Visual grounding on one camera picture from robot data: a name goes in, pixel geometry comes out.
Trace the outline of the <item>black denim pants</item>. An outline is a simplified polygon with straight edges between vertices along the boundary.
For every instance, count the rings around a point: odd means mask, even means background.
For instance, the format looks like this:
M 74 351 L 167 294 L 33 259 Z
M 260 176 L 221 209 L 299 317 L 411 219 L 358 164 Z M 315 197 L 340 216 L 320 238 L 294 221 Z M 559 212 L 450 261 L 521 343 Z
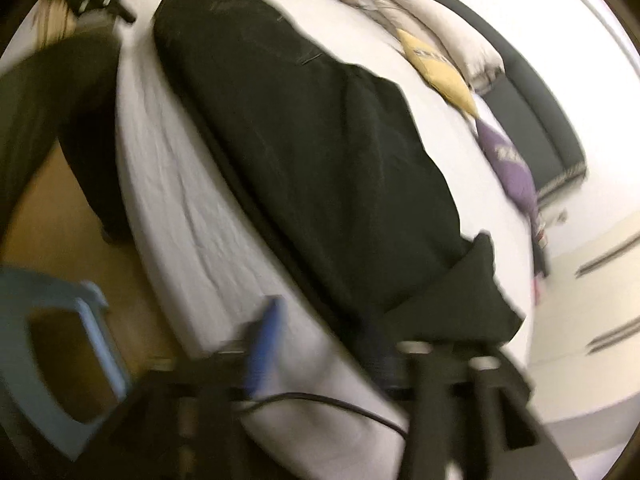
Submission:
M 491 240 L 462 236 L 396 84 L 262 0 L 163 0 L 153 35 L 236 199 L 346 347 L 516 334 Z

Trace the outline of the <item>white wardrobe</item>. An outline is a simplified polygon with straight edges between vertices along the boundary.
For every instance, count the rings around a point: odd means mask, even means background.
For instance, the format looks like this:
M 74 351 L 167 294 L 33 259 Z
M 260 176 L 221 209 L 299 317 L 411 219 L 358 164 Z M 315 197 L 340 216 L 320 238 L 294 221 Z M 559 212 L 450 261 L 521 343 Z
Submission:
M 609 408 L 639 392 L 639 215 L 551 260 L 528 374 L 546 422 Z

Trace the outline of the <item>light blue plastic stool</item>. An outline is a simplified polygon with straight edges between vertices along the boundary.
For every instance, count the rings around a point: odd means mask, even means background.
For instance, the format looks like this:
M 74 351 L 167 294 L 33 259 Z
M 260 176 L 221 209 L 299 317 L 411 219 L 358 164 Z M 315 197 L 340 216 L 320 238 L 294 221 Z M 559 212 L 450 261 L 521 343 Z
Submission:
M 76 460 L 131 379 L 105 321 L 98 285 L 1 269 L 1 414 Z

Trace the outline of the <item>purple cushion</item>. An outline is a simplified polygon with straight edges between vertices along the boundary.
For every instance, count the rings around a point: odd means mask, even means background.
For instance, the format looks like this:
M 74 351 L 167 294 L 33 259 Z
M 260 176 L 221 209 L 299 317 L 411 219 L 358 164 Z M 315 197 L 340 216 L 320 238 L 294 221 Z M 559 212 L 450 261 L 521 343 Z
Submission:
M 538 219 L 538 200 L 532 173 L 511 141 L 480 118 L 477 143 L 494 170 L 506 196 L 531 222 Z

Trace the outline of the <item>dark grey headboard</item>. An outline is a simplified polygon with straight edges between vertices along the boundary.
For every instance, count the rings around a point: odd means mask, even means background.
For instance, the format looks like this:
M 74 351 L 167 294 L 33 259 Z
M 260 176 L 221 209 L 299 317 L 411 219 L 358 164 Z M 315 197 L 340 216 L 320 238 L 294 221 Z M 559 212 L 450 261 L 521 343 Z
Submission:
M 500 32 L 460 0 L 435 1 L 461 16 L 501 55 L 504 74 L 483 100 L 527 162 L 538 200 L 548 204 L 582 185 L 588 172 L 582 144 L 541 76 Z

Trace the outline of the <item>yellow cushion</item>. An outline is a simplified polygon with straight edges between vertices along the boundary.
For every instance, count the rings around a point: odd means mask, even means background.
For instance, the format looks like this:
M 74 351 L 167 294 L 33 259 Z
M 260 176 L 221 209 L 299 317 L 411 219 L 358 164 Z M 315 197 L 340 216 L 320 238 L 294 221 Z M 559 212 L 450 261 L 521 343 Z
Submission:
M 406 58 L 426 83 L 458 110 L 477 118 L 472 92 L 459 71 L 426 42 L 403 29 L 397 29 L 397 35 Z

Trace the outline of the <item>grey white folded duvet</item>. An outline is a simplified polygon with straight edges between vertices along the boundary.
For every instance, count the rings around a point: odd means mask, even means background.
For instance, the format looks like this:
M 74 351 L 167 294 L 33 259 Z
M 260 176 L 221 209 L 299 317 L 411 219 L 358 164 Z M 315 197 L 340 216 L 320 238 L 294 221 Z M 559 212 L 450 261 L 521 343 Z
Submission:
M 354 0 L 352 5 L 392 36 L 400 30 L 429 44 L 483 94 L 506 72 L 492 44 L 454 11 L 435 0 Z

